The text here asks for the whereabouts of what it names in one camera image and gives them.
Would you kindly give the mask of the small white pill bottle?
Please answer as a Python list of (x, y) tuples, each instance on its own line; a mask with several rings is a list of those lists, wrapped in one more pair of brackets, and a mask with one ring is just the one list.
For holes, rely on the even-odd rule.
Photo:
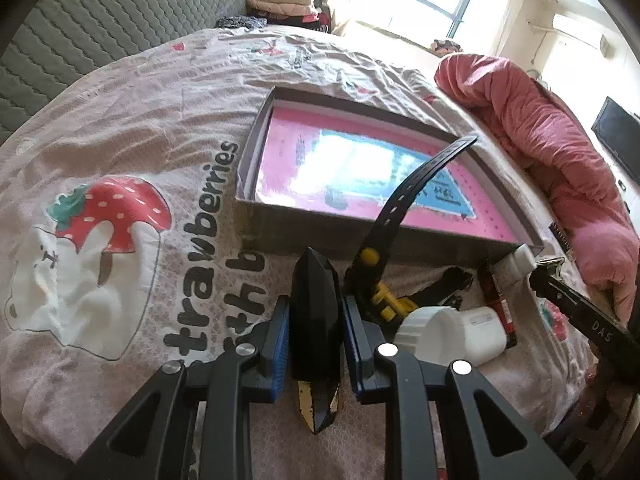
[(534, 254), (527, 245), (518, 246), (509, 255), (506, 255), (492, 265), (492, 272), (498, 278), (505, 280), (519, 280), (536, 269), (537, 263)]

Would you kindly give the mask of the black yellow wrist watch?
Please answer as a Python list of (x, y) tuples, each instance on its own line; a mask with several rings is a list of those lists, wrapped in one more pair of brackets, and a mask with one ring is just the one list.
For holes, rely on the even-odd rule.
[(428, 182), (477, 141), (471, 134), (455, 140), (416, 168), (386, 200), (344, 277), (344, 294), (353, 296), (360, 314), (384, 330), (397, 330), (416, 307), (408, 307), (381, 282), (401, 223)]

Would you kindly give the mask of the white earbuds case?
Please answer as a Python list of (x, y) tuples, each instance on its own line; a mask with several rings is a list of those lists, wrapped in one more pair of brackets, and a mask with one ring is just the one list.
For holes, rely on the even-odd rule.
[(464, 358), (481, 366), (506, 350), (506, 331), (494, 309), (478, 307), (460, 312), (464, 336)]

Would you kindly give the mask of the small black clip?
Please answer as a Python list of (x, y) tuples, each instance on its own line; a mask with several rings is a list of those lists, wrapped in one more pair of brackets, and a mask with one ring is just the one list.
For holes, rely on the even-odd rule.
[(551, 275), (560, 275), (564, 263), (566, 259), (563, 256), (544, 256), (539, 259), (538, 266)]

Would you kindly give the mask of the black lettered flat tag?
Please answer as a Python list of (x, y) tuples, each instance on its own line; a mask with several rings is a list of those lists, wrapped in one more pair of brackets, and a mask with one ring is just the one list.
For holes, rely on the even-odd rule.
[(564, 254), (569, 255), (572, 252), (572, 244), (570, 244), (570, 240), (568, 239), (568, 236), (564, 232), (562, 226), (559, 226), (556, 222), (551, 222), (549, 224), (549, 230), (562, 248)]

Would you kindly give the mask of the pink red duvet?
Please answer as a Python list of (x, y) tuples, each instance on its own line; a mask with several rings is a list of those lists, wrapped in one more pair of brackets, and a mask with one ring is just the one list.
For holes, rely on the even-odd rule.
[(639, 237), (610, 167), (568, 106), (507, 58), (442, 58), (437, 87), (480, 118), (547, 197), (584, 282), (611, 292), (622, 323), (637, 292)]

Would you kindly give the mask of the pink strawberry print bedsheet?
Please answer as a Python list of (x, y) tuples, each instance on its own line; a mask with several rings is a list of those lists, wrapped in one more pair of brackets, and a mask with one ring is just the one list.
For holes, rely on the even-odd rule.
[(163, 362), (213, 359), (290, 290), (294, 258), (236, 234), (274, 87), (480, 130), (429, 76), (294, 29), (206, 29), (76, 81), (1, 149), (1, 413), (21, 445), (76, 460)]

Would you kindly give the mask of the pink blue children's book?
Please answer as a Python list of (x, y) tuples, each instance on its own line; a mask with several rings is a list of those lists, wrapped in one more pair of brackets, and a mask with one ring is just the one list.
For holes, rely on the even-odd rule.
[[(279, 104), (267, 128), (254, 196), (264, 204), (373, 220), (398, 185), (442, 147), (422, 134)], [(404, 223), (500, 242), (518, 239), (463, 157), (425, 185)]]

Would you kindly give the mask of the grey cardboard box lid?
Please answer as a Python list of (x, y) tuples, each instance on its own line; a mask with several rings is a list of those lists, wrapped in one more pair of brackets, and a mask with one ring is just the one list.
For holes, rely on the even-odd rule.
[[(341, 118), (369, 126), (388, 127), (395, 132), (422, 134), (442, 142), (442, 148), (457, 140), (454, 133), (366, 104), (303, 90), (272, 88), (250, 128), (236, 172), (235, 192), (239, 216), (236, 229), (244, 247), (270, 254), (299, 254), (306, 247), (312, 247), (329, 258), (350, 260), (375, 220), (269, 205), (256, 200), (257, 169), (273, 109), (279, 104), (303, 112), (333, 112)], [(527, 245), (534, 254), (539, 254), (542, 239), (536, 226), (521, 203), (503, 185), (495, 168), (480, 152), (480, 146), (474, 144), (458, 157), (463, 157), (478, 180), (487, 185), (490, 197), (518, 239), (514, 243), (500, 242), (472, 235), (412, 228), (402, 222), (392, 247), (393, 260), (426, 262), (434, 266), (476, 266), (485, 259), (499, 260), (521, 245)]]

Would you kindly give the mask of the white air conditioner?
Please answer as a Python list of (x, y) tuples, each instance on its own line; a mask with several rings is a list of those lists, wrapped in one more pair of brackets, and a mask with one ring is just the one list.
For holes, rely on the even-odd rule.
[(559, 34), (596, 49), (604, 58), (610, 58), (613, 55), (614, 50), (608, 37), (603, 33), (602, 27), (588, 18), (572, 18), (555, 14), (552, 18), (552, 28)]

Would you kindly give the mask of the dark blue patterned cloth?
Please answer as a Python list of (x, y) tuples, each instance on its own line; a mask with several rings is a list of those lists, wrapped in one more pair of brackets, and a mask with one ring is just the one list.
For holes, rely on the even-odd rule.
[(248, 30), (264, 28), (268, 25), (265, 18), (256, 18), (256, 16), (235, 15), (224, 16), (216, 21), (216, 28), (240, 29)]

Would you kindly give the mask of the folded clothes pile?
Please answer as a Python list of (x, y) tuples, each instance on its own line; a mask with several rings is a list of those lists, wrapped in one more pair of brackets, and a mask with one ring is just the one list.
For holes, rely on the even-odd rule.
[(247, 14), (270, 25), (330, 32), (331, 17), (324, 0), (245, 0)]

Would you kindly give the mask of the grey quilted headboard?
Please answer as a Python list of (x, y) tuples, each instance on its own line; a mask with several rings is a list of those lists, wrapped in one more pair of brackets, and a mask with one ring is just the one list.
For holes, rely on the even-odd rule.
[(82, 76), (240, 15), (245, 0), (39, 0), (1, 55), (1, 137)]

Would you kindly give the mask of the black wall television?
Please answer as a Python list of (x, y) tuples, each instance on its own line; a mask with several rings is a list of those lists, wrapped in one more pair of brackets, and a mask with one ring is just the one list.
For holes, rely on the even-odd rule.
[(607, 96), (591, 130), (634, 182), (640, 178), (639, 119)]

